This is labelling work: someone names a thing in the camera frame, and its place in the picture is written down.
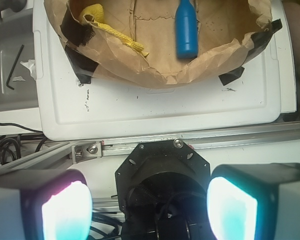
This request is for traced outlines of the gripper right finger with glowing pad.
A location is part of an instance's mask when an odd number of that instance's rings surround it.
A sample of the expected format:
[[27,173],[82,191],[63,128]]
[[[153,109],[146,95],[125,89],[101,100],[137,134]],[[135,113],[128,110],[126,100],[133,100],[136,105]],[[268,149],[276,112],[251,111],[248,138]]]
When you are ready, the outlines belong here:
[[218,240],[300,240],[300,163],[221,164],[206,204]]

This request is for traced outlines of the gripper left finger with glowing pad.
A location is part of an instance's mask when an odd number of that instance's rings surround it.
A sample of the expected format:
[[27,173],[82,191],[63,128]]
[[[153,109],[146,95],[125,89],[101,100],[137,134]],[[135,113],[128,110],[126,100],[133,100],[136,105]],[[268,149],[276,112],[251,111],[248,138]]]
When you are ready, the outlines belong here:
[[0,170],[0,240],[85,240],[92,208],[79,170]]

